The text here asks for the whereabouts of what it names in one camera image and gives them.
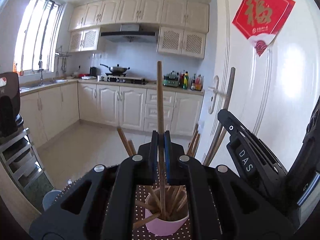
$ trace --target cabinet door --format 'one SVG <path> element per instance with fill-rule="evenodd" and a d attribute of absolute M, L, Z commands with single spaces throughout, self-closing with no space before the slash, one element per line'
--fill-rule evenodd
<path fill-rule="evenodd" d="M 186 13 L 186 0 L 164 0 L 161 24 L 184 27 Z"/>
<path fill-rule="evenodd" d="M 82 5 L 74 8 L 69 24 L 69 31 L 81 28 L 86 9 L 87 5 Z"/>
<path fill-rule="evenodd" d="M 136 23 L 141 0 L 121 0 L 116 23 Z"/>
<path fill-rule="evenodd" d="M 184 31 L 182 55 L 204 58 L 206 34 Z"/>
<path fill-rule="evenodd" d="M 69 43 L 69 52 L 81 50 L 83 31 L 72 32 Z"/>
<path fill-rule="evenodd" d="M 176 98 L 176 92 L 163 91 L 163 105 L 174 106 L 174 99 Z M 157 90 L 148 89 L 147 92 L 147 104 L 156 105 L 157 102 Z"/>
<path fill-rule="evenodd" d="M 79 120 L 78 84 L 61 86 L 62 128 L 65 129 Z"/>
<path fill-rule="evenodd" d="M 80 119 L 98 122 L 97 119 L 97 85 L 78 84 Z"/>
<path fill-rule="evenodd" d="M 102 1 L 89 3 L 84 14 L 82 28 L 97 25 Z"/>
<path fill-rule="evenodd" d="M 158 52 L 180 54 L 182 52 L 183 30 L 161 27 Z"/>
<path fill-rule="evenodd" d="M 39 93 L 32 93 L 21 97 L 20 114 L 23 118 L 24 128 L 29 128 L 36 147 L 47 141 L 41 118 Z"/>
<path fill-rule="evenodd" d="M 164 120 L 163 125 L 164 125 L 164 131 L 170 131 L 171 121 Z M 146 118 L 144 120 L 144 131 L 145 132 L 152 132 L 152 131 L 157 131 L 157 130 L 158 130 L 158 121 L 157 120 L 149 119 L 149 118 Z"/>
<path fill-rule="evenodd" d="M 138 22 L 161 23 L 164 0 L 142 0 Z"/>
<path fill-rule="evenodd" d="M 60 87 L 39 92 L 44 131 L 50 140 L 62 131 L 62 99 Z"/>
<path fill-rule="evenodd" d="M 202 96 L 177 93 L 170 133 L 192 136 L 199 120 Z"/>
<path fill-rule="evenodd" d="M 188 2 L 186 27 L 196 32 L 209 31 L 209 4 Z"/>
<path fill-rule="evenodd" d="M 116 23 L 121 0 L 104 0 L 100 10 L 98 25 Z"/>
<path fill-rule="evenodd" d="M 143 131 L 147 90 L 120 87 L 119 123 L 123 128 Z"/>
<path fill-rule="evenodd" d="M 97 85 L 99 123 L 119 126 L 120 87 Z"/>
<path fill-rule="evenodd" d="M 100 28 L 89 29 L 83 31 L 81 51 L 96 50 Z"/>
<path fill-rule="evenodd" d="M 164 106 L 163 107 L 163 119 L 171 121 L 172 120 L 173 107 Z M 158 106 L 157 105 L 146 105 L 146 118 L 158 119 Z"/>

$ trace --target window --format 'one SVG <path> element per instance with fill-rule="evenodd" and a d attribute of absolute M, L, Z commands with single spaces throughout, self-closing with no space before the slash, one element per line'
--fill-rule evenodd
<path fill-rule="evenodd" d="M 54 71 L 54 43 L 61 8 L 61 4 L 52 0 L 30 0 L 22 17 L 14 52 L 17 72 L 32 73 L 39 66 Z"/>

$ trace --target red chinese decoration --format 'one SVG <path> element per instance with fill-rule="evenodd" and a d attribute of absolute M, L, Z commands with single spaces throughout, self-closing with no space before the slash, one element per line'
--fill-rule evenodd
<path fill-rule="evenodd" d="M 294 5 L 293 0 L 243 0 L 232 23 L 261 56 L 283 27 Z"/>

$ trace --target pink paper cup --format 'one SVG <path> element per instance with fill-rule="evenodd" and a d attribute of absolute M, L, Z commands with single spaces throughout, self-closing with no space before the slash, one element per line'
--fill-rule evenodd
<path fill-rule="evenodd" d="M 160 195 L 160 188 L 157 188 L 155 190 L 156 195 L 159 197 Z M 147 199 L 146 199 L 146 203 L 150 204 L 151 200 L 151 195 L 149 194 Z M 156 236 L 169 236 L 174 234 L 175 232 L 177 232 L 179 230 L 179 228 L 187 221 L 188 217 L 189 217 L 189 211 L 188 211 L 188 205 L 185 204 L 184 207 L 181 209 L 181 213 L 185 213 L 186 216 L 180 220 L 177 221 L 164 221 L 161 220 L 159 218 L 156 218 L 148 223 L 146 223 L 146 227 L 147 229 L 155 234 Z M 151 216 L 152 213 L 146 209 L 145 211 L 146 214 L 146 218 Z"/>

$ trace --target tile floor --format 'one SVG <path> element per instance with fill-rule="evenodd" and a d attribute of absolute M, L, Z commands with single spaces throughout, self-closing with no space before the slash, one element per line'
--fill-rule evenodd
<path fill-rule="evenodd" d="M 151 141 L 151 134 L 125 132 L 138 151 L 141 144 Z M 183 146 L 185 152 L 189 139 L 171 137 L 171 141 Z M 116 127 L 97 127 L 80 123 L 64 133 L 53 144 L 38 152 L 47 174 L 56 189 L 62 190 L 68 180 L 82 177 L 97 164 L 120 164 L 128 154 Z"/>

